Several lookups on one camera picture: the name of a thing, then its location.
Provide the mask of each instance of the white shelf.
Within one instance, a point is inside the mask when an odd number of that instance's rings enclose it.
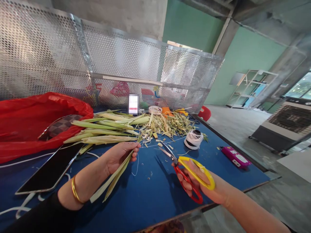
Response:
[[[267,85],[267,83],[261,83],[261,82],[258,82],[258,81],[248,81],[249,83],[256,83],[256,84],[264,84],[264,85]]]
[[[254,76],[251,76],[248,78],[248,74],[250,72],[253,72],[253,73],[255,72],[256,74]],[[274,77],[266,80],[267,75],[273,75]],[[250,102],[253,102],[258,97],[257,91],[258,91],[258,88],[260,87],[260,85],[263,85],[262,90],[260,90],[260,93],[261,93],[261,92],[264,92],[265,89],[267,89],[267,87],[269,86],[269,84],[272,83],[277,77],[278,77],[278,74],[271,73],[269,71],[248,70],[247,73],[241,77],[240,81],[237,84],[236,89],[234,90],[234,93],[230,96],[226,105],[228,107],[231,107],[231,108],[244,108],[244,107],[242,107],[242,105],[237,105],[235,103],[240,103],[241,102],[240,98],[246,97],[246,98],[249,98],[248,99],[248,105],[247,105],[247,106],[249,106]],[[242,89],[240,88],[238,90],[238,88],[242,82],[246,82],[246,83],[244,83],[245,85],[243,84]],[[249,92],[248,92],[248,94],[246,94],[245,92],[249,86],[253,86],[253,90],[250,94],[249,94]]]
[[[261,83],[261,82],[258,82],[258,81],[251,81],[252,83],[256,83],[256,84],[264,84],[264,85],[267,85],[266,83]]]
[[[246,95],[246,94],[238,94],[238,93],[233,93],[234,95],[239,95],[239,96],[241,96],[241,97],[248,97],[248,98],[250,98],[250,97],[255,97],[255,96],[252,96],[252,95]]]
[[[231,108],[244,108],[242,107],[242,105],[232,105],[232,104],[228,104],[227,106],[231,107]]]

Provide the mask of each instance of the tape roll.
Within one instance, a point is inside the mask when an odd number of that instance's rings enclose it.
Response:
[[[153,115],[160,115],[162,113],[162,108],[158,106],[150,106],[149,113],[153,113]]]
[[[184,143],[189,149],[196,150],[200,147],[202,141],[203,134],[199,130],[191,130],[187,134]]]

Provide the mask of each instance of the air cooler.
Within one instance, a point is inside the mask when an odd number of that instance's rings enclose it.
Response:
[[[288,150],[311,137],[311,100],[287,97],[250,138],[278,152]]]

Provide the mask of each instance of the bracelet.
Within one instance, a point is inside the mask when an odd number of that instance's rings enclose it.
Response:
[[[78,197],[78,194],[77,194],[77,191],[75,190],[75,176],[72,178],[72,181],[71,181],[71,187],[72,187],[72,192],[74,194],[74,197],[75,199],[80,202],[81,204],[84,204],[85,202],[82,202],[80,200],[80,198]]]

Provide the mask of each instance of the red chair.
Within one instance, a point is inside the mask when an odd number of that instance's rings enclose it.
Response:
[[[198,114],[198,116],[203,118],[203,120],[205,121],[207,121],[211,117],[211,115],[211,111],[205,106],[202,106],[201,111]]]

